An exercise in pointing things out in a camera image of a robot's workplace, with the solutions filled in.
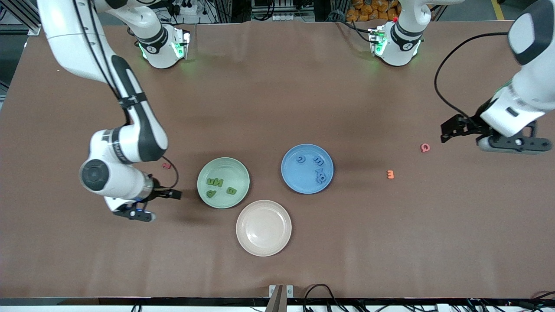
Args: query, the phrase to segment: table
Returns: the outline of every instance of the table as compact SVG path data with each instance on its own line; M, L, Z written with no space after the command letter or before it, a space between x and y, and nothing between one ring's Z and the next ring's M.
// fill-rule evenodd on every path
M439 139L455 114L433 91L440 61L464 39L509 26L431 23L400 68L342 25L190 26L189 60L165 70L141 59L125 27L106 27L181 174L184 198L151 202L150 224L113 216L78 181L90 136L124 120L108 87L69 74L43 36L30 38L0 114L0 295L252 297L292 284L302 296L327 283L339 297L525 298L554 289L555 152L485 153L474 137ZM517 71L505 37L479 39L448 61L439 87L472 114ZM554 119L540 119L539 136L555 139ZM300 143L333 157L319 194L281 179L283 155ZM196 193L217 157L250 172L236 208L212 209ZM174 179L162 162L137 167ZM235 237L242 208L260 199L282 204L293 223L289 244L268 258Z

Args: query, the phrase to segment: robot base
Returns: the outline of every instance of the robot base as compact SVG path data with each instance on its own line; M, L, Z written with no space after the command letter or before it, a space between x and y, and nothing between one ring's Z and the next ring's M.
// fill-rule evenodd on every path
M405 44L405 51L403 51L391 39L391 28L394 25L394 22L387 22L382 26L376 27L375 32L368 34L370 41L378 42L370 43L370 51L372 55L383 59L389 65L403 66L410 62L412 57L418 53L418 47L422 40L419 40L416 44Z
M150 53L149 47L146 49L139 45L139 48L143 52L143 58L145 58L150 65L155 68L168 68L177 63L180 59L187 59L187 53L189 51L190 34L189 32L183 32L182 29L177 29L171 25L163 25L164 28L170 34L170 38L160 48L157 53Z

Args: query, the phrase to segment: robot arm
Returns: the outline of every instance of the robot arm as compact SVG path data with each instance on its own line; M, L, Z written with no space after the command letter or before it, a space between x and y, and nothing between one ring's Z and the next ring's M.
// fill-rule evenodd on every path
M536 119L555 109L554 20L555 0L539 0L515 20L508 41L521 70L476 115L459 114L443 123L443 143L480 134L476 142L488 152L539 154L551 149L549 140L536 137ZM523 128L530 128L531 135L524 135Z
M399 0L401 14L397 22L387 22L370 33L372 53L389 65L407 64L418 52L424 29L432 13L426 4L459 4L464 0Z
M146 7L159 1L95 0L94 3L97 12L109 13L129 26L150 65L168 68L186 58L190 37L182 29L162 25L156 14Z
M180 192L161 187L151 175L132 166L158 160L168 148L166 133L139 82L106 41L92 0L39 0L38 7L58 63L77 76L109 85L133 121L93 134L89 158L80 169L81 183L104 196L114 214L153 221L155 215L137 208L137 203L146 204L156 197L179 199Z

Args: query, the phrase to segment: green plate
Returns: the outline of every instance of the green plate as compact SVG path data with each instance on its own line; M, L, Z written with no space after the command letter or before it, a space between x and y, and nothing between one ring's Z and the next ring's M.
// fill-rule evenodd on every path
M225 209L239 204L249 191L250 177L237 159L222 157L206 164L199 173L196 189L207 205Z

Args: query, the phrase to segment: floor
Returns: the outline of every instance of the floor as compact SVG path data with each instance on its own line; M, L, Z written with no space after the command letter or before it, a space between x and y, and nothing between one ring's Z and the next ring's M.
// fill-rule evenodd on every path
M534 0L506 0L500 6L496 0L466 0L445 9L439 17L440 21L494 21L497 19L515 19ZM99 14L104 25L121 25L120 20L105 13ZM8 14L0 20L0 24L17 22ZM23 52L27 36L0 35L0 81L9 85L17 63ZM0 87L0 109L6 91Z

